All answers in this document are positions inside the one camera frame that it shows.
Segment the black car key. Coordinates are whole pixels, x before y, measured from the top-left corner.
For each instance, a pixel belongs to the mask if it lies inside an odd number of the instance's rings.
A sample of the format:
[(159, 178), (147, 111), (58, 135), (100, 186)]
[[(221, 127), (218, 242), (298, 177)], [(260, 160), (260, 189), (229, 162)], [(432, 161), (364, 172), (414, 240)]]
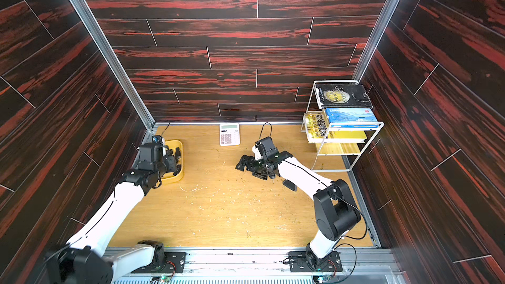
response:
[(289, 180), (284, 180), (284, 181), (283, 181), (283, 185), (284, 185), (286, 188), (288, 188), (289, 190), (291, 190), (291, 191), (294, 191), (294, 192), (296, 192), (296, 191), (297, 191), (297, 186), (296, 186), (293, 182), (291, 182), (291, 181), (289, 181)]

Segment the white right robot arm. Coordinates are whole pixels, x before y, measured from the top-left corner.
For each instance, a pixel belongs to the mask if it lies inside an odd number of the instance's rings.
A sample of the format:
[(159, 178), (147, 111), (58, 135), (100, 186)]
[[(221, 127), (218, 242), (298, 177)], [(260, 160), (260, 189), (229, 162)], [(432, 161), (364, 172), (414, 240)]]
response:
[(316, 269), (324, 263), (338, 241), (362, 219), (348, 184), (330, 180), (302, 165), (291, 153), (278, 151), (272, 138), (255, 143), (253, 155), (243, 155), (236, 165), (256, 178), (267, 180), (279, 176), (289, 189), (300, 189), (313, 201), (318, 232), (306, 246), (306, 261)]

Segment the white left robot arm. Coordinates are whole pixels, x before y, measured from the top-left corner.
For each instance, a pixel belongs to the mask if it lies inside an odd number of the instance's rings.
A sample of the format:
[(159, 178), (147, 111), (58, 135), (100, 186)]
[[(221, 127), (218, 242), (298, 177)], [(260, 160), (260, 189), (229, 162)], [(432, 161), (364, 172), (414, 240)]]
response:
[(157, 241), (142, 241), (113, 256), (105, 256), (105, 251), (134, 207), (162, 185), (164, 175), (181, 174), (181, 160), (181, 145), (171, 149), (160, 135), (141, 145), (133, 168), (122, 175), (101, 208), (65, 245), (46, 256), (49, 282), (112, 283), (137, 270), (154, 273), (170, 265)]

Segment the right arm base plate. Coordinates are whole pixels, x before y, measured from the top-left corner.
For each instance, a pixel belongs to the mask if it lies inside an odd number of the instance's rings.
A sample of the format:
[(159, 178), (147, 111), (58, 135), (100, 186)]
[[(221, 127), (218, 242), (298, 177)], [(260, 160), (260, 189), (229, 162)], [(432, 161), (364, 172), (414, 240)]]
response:
[(291, 251), (282, 263), (288, 265), (292, 273), (343, 271), (339, 253), (336, 251), (331, 251), (324, 258), (318, 258), (308, 251)]

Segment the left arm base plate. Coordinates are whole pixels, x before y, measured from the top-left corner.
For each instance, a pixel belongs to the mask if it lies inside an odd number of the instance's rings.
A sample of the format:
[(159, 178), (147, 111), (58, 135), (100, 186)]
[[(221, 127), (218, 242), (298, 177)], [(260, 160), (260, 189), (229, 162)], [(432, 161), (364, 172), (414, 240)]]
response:
[(132, 273), (164, 273), (168, 275), (183, 273), (186, 256), (186, 252), (165, 252), (164, 258), (162, 258), (160, 262), (154, 262), (148, 266), (140, 267)]

